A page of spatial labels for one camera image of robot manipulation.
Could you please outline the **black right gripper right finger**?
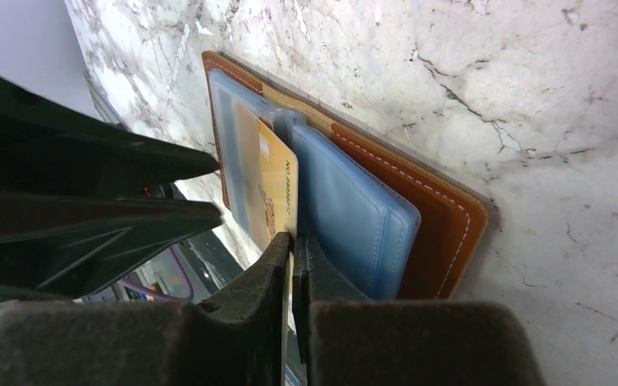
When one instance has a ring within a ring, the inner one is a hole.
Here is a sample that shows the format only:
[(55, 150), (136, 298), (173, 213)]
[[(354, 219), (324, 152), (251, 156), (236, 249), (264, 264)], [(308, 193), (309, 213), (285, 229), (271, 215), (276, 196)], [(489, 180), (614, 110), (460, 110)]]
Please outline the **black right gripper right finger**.
[(374, 301), (310, 235), (295, 240), (293, 313), (311, 385), (542, 385), (523, 326), (493, 302)]

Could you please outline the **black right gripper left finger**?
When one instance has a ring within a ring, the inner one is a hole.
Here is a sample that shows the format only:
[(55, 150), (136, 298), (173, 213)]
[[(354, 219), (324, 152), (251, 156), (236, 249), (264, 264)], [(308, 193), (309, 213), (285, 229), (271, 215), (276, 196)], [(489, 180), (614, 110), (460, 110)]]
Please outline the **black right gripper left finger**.
[(199, 303), (17, 302), (0, 385), (281, 385), (293, 237)]

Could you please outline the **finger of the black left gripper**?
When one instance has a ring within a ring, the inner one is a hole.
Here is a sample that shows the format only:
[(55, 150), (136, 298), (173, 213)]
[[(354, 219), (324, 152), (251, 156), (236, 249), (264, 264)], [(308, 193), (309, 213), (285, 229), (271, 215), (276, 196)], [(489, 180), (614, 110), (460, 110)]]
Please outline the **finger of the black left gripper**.
[(0, 191), (0, 298), (80, 298), (220, 226), (212, 203)]
[(143, 195), (218, 168), (206, 152), (131, 133), (0, 77), (0, 190)]

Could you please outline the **brown leather card holder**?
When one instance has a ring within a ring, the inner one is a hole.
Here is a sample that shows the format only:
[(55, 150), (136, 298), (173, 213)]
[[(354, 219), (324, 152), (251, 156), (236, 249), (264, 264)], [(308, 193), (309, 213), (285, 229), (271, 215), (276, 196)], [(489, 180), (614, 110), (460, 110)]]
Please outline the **brown leather card holder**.
[(491, 218), (489, 206), (478, 194), (318, 101), (300, 96), (231, 57), (204, 51), (202, 60), (205, 70), (221, 70), (253, 93), (303, 113), (311, 127), (420, 211), (422, 226), (403, 272), (398, 298), (448, 299), (453, 295)]

